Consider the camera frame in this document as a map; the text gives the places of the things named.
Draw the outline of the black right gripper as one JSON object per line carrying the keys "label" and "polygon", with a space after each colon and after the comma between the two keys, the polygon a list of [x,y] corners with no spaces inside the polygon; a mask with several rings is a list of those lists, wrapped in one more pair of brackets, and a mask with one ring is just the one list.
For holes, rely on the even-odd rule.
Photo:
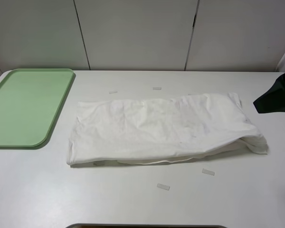
{"label": "black right gripper", "polygon": [[285,113],[285,73],[279,76],[271,88],[253,104],[259,114]]}

